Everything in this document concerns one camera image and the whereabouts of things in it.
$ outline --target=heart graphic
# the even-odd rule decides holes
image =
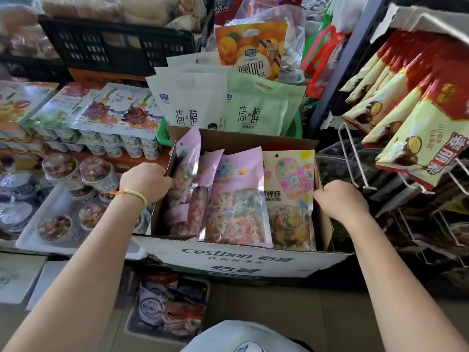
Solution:
[[[301,168],[293,158],[280,159],[275,165],[277,179],[290,200],[306,194],[314,188],[314,164]]]

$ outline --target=person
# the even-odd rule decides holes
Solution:
[[[164,169],[140,164],[124,173],[121,189],[148,202],[172,184]],[[468,352],[469,346],[413,276],[368,212],[352,184],[328,183],[314,196],[350,233],[387,352]],[[4,352],[88,352],[99,348],[113,309],[132,230],[144,201],[118,194],[96,228],[11,337]],[[202,332],[184,352],[304,352],[265,326],[224,321]]]

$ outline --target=person's left arm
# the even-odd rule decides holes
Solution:
[[[171,186],[157,164],[143,163],[125,173],[121,189],[149,202]],[[119,288],[125,254],[144,203],[117,195],[95,229],[32,309],[3,352],[88,352],[99,348]]]

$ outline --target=white shirt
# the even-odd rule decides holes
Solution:
[[[226,320],[203,331],[181,352],[308,352],[255,322]]]

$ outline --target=green plastic basket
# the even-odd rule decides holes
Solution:
[[[158,128],[158,132],[156,133],[156,139],[162,145],[173,147],[173,143],[171,142],[171,139],[169,138],[168,123],[166,122],[164,117],[161,120],[160,128]]]
[[[293,118],[293,121],[290,124],[290,127],[288,128],[285,137],[303,138],[303,127],[301,125],[301,117],[299,111],[296,111],[295,117]]]

